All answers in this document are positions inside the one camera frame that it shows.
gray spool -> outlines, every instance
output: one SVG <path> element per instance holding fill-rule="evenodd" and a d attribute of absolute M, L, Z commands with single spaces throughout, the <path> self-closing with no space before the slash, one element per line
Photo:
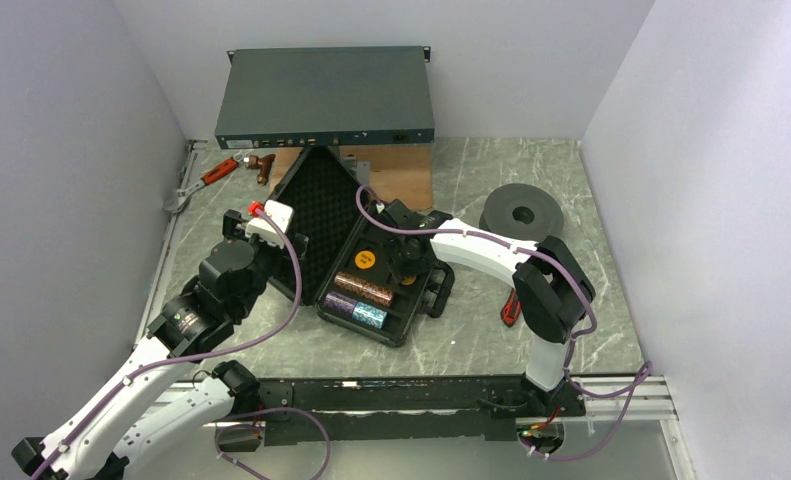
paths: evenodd
<path fill-rule="evenodd" d="M 479 227 L 517 240 L 541 242 L 563 232 L 563 211 L 554 198 L 533 185 L 496 188 L 483 205 Z"/>

gray marble surface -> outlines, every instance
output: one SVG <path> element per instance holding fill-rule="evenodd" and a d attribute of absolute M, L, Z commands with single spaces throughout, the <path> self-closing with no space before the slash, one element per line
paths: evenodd
<path fill-rule="evenodd" d="M 230 156 L 210 143 L 193 173 Z M 221 240 L 228 208 L 244 211 L 268 196 L 256 170 L 238 168 L 197 193 L 180 214 L 181 236 L 171 263 L 165 300 L 197 272 L 198 263 Z M 574 373 L 629 373 L 641 352 L 624 295 L 595 209 L 592 193 L 571 139 L 438 138 L 432 150 L 434 208 L 477 226 L 483 203 L 507 183 L 535 185 L 551 194 L 565 216 L 561 237 L 597 290 L 598 330 L 578 342 Z M 417 317 L 406 344 L 391 348 L 318 318 L 301 307 L 289 326 L 269 341 L 231 357 L 259 377 L 402 376 L 521 373 L 528 359 L 530 330 L 523 321 L 502 326 L 498 312 L 508 287 L 457 265 L 457 281 L 445 313 Z M 222 347 L 238 345 L 268 331 L 289 310 L 290 301 L 269 287 L 253 312 Z M 211 368 L 217 361 L 206 361 Z"/>

orange round sticker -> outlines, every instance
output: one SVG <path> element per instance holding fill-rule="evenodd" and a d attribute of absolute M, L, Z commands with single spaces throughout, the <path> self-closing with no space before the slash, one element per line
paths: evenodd
<path fill-rule="evenodd" d="M 374 266 L 374 254 L 368 250 L 363 250 L 354 257 L 354 263 L 363 270 L 371 268 Z"/>

open case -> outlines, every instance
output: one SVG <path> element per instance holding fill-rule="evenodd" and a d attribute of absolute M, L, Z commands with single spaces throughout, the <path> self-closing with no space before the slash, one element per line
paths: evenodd
<path fill-rule="evenodd" d="M 442 314 L 454 274 L 447 264 L 437 262 L 430 272 L 399 282 L 390 273 L 389 254 L 383 247 L 394 235 L 369 224 L 360 215 L 355 203 L 359 187 L 329 148 L 312 147 L 302 150 L 269 199 L 294 209 L 287 232 L 290 238 L 308 238 L 301 262 L 301 304 L 314 305 L 324 320 L 398 347 L 404 344 L 415 315 L 435 318 Z M 368 205 L 366 194 L 363 204 Z M 340 288 L 335 283 L 340 272 L 382 287 L 393 294 L 391 303 L 379 303 Z M 294 295 L 295 280 L 288 257 L 283 259 L 271 283 L 287 297 Z M 374 307 L 376 314 L 384 318 L 382 325 L 376 327 L 334 308 L 325 301 L 330 292 Z"/>

red handle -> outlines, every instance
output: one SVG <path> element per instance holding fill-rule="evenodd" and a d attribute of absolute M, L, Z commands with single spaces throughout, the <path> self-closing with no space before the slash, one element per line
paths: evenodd
<path fill-rule="evenodd" d="M 521 313 L 522 304 L 519 303 L 519 296 L 516 294 L 516 289 L 514 288 L 510 290 L 507 303 L 505 303 L 504 308 L 501 309 L 501 321 L 504 322 L 504 325 L 512 327 L 516 324 L 516 320 L 519 319 Z"/>
<path fill-rule="evenodd" d="M 228 158 L 227 160 L 219 163 L 215 166 L 212 170 L 205 173 L 201 179 L 204 181 L 206 185 L 210 185 L 215 183 L 216 180 L 220 179 L 221 177 L 227 175 L 228 173 L 236 170 L 236 167 L 239 166 L 239 162 L 233 159 L 233 157 Z"/>

